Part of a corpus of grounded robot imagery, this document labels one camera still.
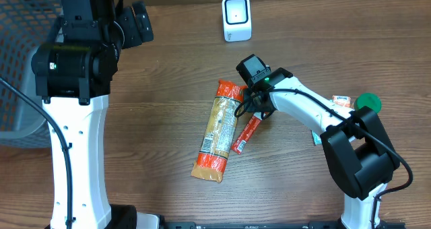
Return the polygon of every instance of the gray plastic basket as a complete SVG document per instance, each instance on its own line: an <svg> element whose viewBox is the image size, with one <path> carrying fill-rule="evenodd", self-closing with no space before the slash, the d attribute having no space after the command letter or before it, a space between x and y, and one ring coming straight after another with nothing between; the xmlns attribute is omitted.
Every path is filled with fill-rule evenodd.
<svg viewBox="0 0 431 229"><path fill-rule="evenodd" d="M40 105L30 62L60 12L60 0L0 0L0 75ZM0 144L51 146L45 119L9 90L0 90Z"/></svg>

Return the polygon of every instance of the wooden table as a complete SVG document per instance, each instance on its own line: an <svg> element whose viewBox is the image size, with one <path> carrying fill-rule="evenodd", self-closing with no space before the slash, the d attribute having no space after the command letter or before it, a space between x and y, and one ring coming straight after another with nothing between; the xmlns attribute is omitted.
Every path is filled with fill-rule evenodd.
<svg viewBox="0 0 431 229"><path fill-rule="evenodd" d="M275 113L233 152L221 184L190 177L219 79L252 53L310 89L380 96L379 116L415 180L384 196L381 218L431 226L431 0L289 0L252 4L253 37L226 43L220 4L149 7L155 40L122 52L105 126L111 203L167 220L336 220L343 193L310 130ZM240 119L236 136L248 117ZM407 173L400 168L390 187ZM0 149L0 228L42 228L53 209L51 151Z"/></svg>

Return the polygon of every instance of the green round cap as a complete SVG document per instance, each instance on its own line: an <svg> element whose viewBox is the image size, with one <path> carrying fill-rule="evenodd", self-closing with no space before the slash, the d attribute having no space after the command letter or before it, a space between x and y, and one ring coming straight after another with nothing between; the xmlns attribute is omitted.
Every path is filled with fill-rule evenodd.
<svg viewBox="0 0 431 229"><path fill-rule="evenodd" d="M354 103L355 110L359 110L364 106L371 108L376 113L382 110L382 102L380 101L380 98L376 94L372 93L361 94Z"/></svg>

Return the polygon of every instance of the teal object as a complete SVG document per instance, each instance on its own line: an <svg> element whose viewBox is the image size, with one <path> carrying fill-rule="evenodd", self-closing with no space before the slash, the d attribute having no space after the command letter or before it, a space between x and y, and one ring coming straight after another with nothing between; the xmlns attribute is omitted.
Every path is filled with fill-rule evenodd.
<svg viewBox="0 0 431 229"><path fill-rule="evenodd" d="M364 106L367 106L378 113L380 110L382 110L382 101L380 101L380 98L376 94L361 94L361 96L359 96L355 101L354 108L355 110L359 110Z"/></svg>

